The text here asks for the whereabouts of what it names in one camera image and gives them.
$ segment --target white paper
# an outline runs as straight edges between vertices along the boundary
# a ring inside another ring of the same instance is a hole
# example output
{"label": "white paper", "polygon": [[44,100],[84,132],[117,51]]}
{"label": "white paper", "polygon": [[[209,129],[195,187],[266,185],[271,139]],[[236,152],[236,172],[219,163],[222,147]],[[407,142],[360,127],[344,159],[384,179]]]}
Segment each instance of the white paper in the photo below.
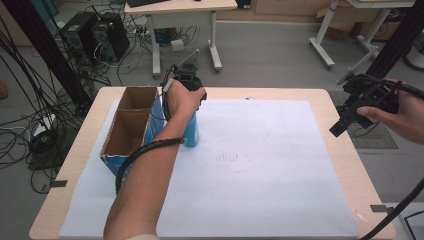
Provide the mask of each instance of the white paper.
{"label": "white paper", "polygon": [[[115,197],[114,176],[99,157],[110,121],[78,181],[61,237],[102,236]],[[197,121],[200,141],[180,148],[159,237],[358,236],[308,102],[207,100]]]}

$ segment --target hand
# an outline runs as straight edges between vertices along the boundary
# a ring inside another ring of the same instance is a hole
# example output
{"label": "hand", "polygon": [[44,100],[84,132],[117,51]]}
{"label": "hand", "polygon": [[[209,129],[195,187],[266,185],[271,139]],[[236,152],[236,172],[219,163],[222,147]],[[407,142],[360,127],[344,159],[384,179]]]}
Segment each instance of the hand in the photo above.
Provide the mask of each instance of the hand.
{"label": "hand", "polygon": [[200,99],[205,93],[203,87],[191,92],[182,83],[174,80],[168,90],[168,107],[172,118],[179,115],[190,119],[199,108]]}
{"label": "hand", "polygon": [[398,91],[398,100],[397,114],[375,107],[360,107],[357,113],[380,121],[411,142],[424,144],[424,100],[403,91]]}

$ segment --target gray floor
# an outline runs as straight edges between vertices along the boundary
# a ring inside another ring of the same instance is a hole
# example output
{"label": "gray floor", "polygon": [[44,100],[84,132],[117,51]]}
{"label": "gray floor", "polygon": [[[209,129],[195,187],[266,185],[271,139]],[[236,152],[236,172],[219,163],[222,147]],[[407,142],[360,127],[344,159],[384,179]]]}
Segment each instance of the gray floor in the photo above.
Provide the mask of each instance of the gray floor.
{"label": "gray floor", "polygon": [[[60,14],[57,21],[67,22],[77,11],[86,5],[58,4]],[[217,24],[217,47],[223,64],[221,72],[212,67],[207,40],[209,27],[201,27],[197,43],[187,46],[184,51],[172,52],[162,48],[162,69],[178,64],[193,50],[199,49],[200,69],[198,76],[206,87],[263,87],[263,88],[321,88],[331,91],[342,90],[336,85],[347,68],[353,66],[364,51],[355,40],[325,38],[324,48],[336,62],[327,70],[324,62],[309,45],[309,38],[316,36],[317,24],[226,22]],[[43,76],[48,72],[42,59],[32,47],[22,47],[19,51],[28,62]],[[151,56],[136,47],[122,65],[120,77],[124,86],[159,86],[160,79],[152,78]],[[370,62],[362,67],[366,71]],[[23,74],[16,66],[12,67],[18,78],[29,89]],[[8,69],[0,64],[0,77],[7,85],[9,97],[0,100],[0,123],[19,119],[33,110],[23,96]],[[119,86],[116,69],[111,68],[108,76],[112,85]],[[402,61],[393,68],[390,77],[407,80],[410,85],[424,89],[423,72],[408,68]],[[399,149],[358,150],[364,166],[383,202],[399,202],[423,177],[424,146],[407,142],[392,133]],[[37,175],[36,183],[48,183],[42,174]],[[29,239],[29,229],[45,199],[45,195],[35,193],[30,186],[31,171],[25,162],[0,171],[0,236],[2,239]],[[422,193],[417,201],[424,201]]]}

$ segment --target white table leg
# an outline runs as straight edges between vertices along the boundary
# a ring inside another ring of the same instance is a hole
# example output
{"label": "white table leg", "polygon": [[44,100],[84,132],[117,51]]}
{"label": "white table leg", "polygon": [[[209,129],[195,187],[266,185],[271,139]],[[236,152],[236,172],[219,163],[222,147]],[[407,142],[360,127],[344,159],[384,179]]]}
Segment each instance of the white table leg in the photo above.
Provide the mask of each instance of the white table leg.
{"label": "white table leg", "polygon": [[218,55],[218,49],[215,45],[215,30],[216,30],[216,12],[211,12],[211,39],[209,40],[209,49],[211,51],[213,65],[215,69],[219,72],[222,69],[221,59]]}
{"label": "white table leg", "polygon": [[322,42],[322,39],[324,38],[325,33],[327,32],[328,26],[331,23],[331,19],[333,19],[334,13],[336,12],[337,5],[339,4],[339,2],[340,0],[333,0],[333,2],[331,3],[330,7],[327,10],[327,13],[325,14],[324,20],[321,24],[321,28],[319,29],[317,37],[309,38],[309,41],[311,42],[312,46],[314,46],[318,54],[327,64],[328,69],[334,67],[334,65],[336,64],[330,58],[327,52],[325,52],[324,48],[322,48],[321,42]]}
{"label": "white table leg", "polygon": [[153,78],[159,77],[160,75],[160,49],[159,44],[156,42],[155,27],[153,24],[152,16],[149,14],[146,16],[147,23],[149,24],[150,39],[152,41],[152,57],[153,57]]}
{"label": "white table leg", "polygon": [[[362,35],[358,35],[356,37],[361,47],[364,48],[366,51],[371,51],[373,49],[373,46],[371,45],[371,40],[374,38],[381,24],[383,24],[384,20],[386,20],[389,13],[390,13],[390,9],[387,9],[387,8],[382,9],[377,19],[373,23],[371,29],[367,33],[367,35],[365,37]],[[375,51],[373,56],[377,57],[377,55],[378,55],[378,51]]]}

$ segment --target white desk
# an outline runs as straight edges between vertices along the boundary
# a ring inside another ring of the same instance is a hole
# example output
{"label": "white desk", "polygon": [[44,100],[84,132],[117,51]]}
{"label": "white desk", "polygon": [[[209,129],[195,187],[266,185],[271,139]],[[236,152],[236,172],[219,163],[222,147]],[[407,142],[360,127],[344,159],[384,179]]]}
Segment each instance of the white desk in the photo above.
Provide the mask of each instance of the white desk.
{"label": "white desk", "polygon": [[[331,20],[336,12],[337,6],[339,5],[340,0],[333,0],[330,7],[328,8],[327,14],[324,17],[324,20],[322,22],[321,28],[319,29],[318,35],[316,38],[310,38],[310,42],[312,46],[316,49],[316,51],[319,53],[319,55],[322,57],[322,59],[327,64],[328,69],[334,67],[336,64],[331,59],[331,57],[327,54],[327,52],[324,50],[324,48],[321,46],[322,40],[324,38],[325,33],[327,32],[328,26],[331,23]],[[371,45],[371,40],[378,31],[378,28],[381,26],[381,24],[386,19],[387,15],[390,13],[391,8],[397,8],[397,7],[411,7],[414,4],[414,0],[348,0],[352,6],[356,8],[382,8],[383,10],[377,17],[377,19],[374,21],[374,24],[372,25],[370,31],[368,32],[367,36],[357,36],[357,39],[359,40],[359,43],[363,48],[365,48],[367,51],[371,51],[373,49],[373,46]]]}
{"label": "white desk", "polygon": [[154,29],[170,28],[176,26],[211,25],[209,49],[215,69],[222,69],[221,60],[215,45],[216,11],[236,9],[235,0],[170,0],[135,8],[125,5],[128,14],[145,14],[149,24],[153,54],[153,77],[160,75],[160,50],[156,42]]}
{"label": "white desk", "polygon": [[[107,117],[111,103],[122,96],[125,88],[105,87],[99,91],[90,112],[81,126],[56,181],[65,187],[52,188],[30,231],[31,239],[60,239],[59,232],[68,212],[72,195],[84,170],[88,156]],[[321,135],[342,185],[360,236],[373,229],[384,217],[374,213],[370,205],[381,200],[359,158],[348,134],[335,138],[328,129],[339,118],[326,91],[318,89],[276,88],[207,88],[209,99],[244,99],[247,96],[270,100],[306,100],[311,105]],[[392,225],[374,239],[395,239]]]}

